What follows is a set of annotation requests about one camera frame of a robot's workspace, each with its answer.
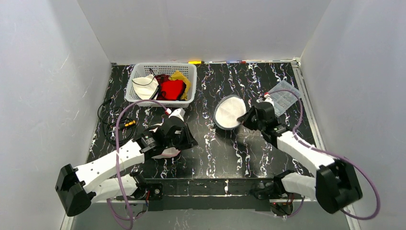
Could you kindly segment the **white pink-trim laundry bag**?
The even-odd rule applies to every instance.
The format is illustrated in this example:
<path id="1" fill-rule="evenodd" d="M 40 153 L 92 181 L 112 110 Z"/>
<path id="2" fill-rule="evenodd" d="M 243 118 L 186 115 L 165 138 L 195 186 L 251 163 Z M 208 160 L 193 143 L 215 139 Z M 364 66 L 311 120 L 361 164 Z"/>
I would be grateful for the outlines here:
<path id="1" fill-rule="evenodd" d="M 148 128 L 148 130 L 152 131 L 152 132 L 156 132 L 156 130 L 158 129 L 158 127 L 160 127 L 162 125 L 162 123 L 160 124 L 154 124 L 152 126 L 150 126 Z M 154 156 L 152 157 L 153 159 L 163 159 L 163 158 L 172 158 L 172 157 L 176 157 L 178 156 L 180 153 L 180 150 L 176 149 L 176 148 L 169 148 L 169 149 L 165 149 L 160 155 Z"/>

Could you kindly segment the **bright red bra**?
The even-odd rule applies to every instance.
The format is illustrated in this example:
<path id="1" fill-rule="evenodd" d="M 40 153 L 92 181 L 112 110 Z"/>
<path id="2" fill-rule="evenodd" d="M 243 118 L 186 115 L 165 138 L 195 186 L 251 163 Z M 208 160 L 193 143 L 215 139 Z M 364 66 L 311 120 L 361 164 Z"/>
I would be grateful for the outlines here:
<path id="1" fill-rule="evenodd" d="M 160 84 L 157 99 L 160 101 L 184 101 L 186 84 L 182 80 L 168 80 Z"/>

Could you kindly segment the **black bra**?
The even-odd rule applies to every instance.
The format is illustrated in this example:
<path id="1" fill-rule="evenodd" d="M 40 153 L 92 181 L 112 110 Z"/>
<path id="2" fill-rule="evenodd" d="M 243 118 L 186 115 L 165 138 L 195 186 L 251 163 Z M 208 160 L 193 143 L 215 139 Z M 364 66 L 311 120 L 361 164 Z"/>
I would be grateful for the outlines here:
<path id="1" fill-rule="evenodd" d="M 154 100 L 160 92 L 160 84 L 152 68 L 149 68 L 149 75 L 132 79 L 132 86 L 140 100 Z"/>

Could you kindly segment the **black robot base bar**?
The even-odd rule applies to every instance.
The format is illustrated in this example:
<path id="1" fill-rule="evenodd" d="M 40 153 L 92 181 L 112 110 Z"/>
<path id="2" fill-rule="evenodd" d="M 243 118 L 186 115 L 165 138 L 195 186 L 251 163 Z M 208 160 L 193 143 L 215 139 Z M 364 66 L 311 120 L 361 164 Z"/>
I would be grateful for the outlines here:
<path id="1" fill-rule="evenodd" d="M 148 201 L 151 211 L 253 209 L 277 216 L 293 213 L 296 195 L 281 193 L 272 179 L 146 179 L 130 202 Z"/>

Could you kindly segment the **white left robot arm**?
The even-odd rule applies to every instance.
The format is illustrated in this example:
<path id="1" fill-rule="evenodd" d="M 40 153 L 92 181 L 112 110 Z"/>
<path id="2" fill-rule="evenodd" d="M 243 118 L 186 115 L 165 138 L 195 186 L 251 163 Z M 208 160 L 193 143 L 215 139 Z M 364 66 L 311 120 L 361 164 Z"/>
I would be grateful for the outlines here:
<path id="1" fill-rule="evenodd" d="M 122 169 L 153 157 L 171 158 L 197 145 L 187 123 L 178 117 L 170 117 L 161 125 L 144 130 L 119 150 L 84 165 L 63 166 L 55 191 L 66 215 L 73 217 L 100 200 L 120 196 L 123 192 L 134 196 L 137 192 L 152 189 L 137 175 L 114 178 Z"/>

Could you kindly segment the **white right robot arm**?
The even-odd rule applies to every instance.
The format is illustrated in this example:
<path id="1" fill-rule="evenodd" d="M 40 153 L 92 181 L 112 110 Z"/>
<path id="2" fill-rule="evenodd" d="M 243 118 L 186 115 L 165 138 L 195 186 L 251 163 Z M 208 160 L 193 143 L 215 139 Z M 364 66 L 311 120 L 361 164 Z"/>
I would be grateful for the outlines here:
<path id="1" fill-rule="evenodd" d="M 268 143 L 298 160 L 312 174 L 283 172 L 277 175 L 275 181 L 281 192 L 314 199 L 330 214 L 363 197 L 354 167 L 337 157 L 320 153 L 295 136 L 291 127 L 279 123 L 271 103 L 252 106 L 237 121 L 250 130 L 260 131 Z"/>

